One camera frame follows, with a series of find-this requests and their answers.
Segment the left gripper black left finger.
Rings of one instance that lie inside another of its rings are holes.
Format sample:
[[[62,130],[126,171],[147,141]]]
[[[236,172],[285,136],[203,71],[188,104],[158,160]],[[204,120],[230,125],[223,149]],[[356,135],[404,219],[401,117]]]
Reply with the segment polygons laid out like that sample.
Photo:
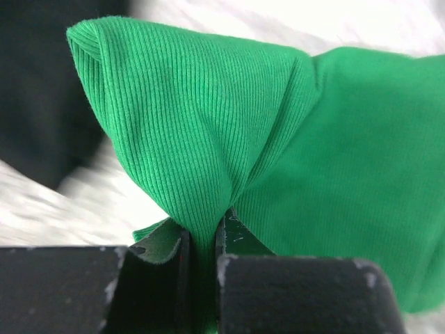
[[[190,236],[130,246],[3,247],[2,333],[189,333]]]

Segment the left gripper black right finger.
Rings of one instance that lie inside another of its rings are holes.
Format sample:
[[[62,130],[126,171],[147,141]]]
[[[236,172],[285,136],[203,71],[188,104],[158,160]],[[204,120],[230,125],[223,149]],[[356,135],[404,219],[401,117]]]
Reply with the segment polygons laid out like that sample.
[[[233,209],[216,232],[220,333],[404,333],[388,277],[348,257],[274,254]]]

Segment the green tank top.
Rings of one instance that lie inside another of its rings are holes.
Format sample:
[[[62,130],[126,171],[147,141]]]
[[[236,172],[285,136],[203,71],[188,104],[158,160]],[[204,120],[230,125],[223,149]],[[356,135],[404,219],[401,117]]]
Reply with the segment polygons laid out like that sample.
[[[66,33],[130,178],[197,252],[193,330],[216,331],[229,208],[279,255],[377,262],[404,312],[444,302],[444,57],[318,56],[128,17]]]

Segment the black folded tank top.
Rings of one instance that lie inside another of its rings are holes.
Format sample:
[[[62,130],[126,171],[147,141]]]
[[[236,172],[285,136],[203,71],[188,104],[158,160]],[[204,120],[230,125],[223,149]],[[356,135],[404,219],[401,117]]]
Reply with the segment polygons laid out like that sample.
[[[128,11],[128,1],[1,2],[2,161],[53,190],[90,163],[104,133],[65,32],[82,20]]]

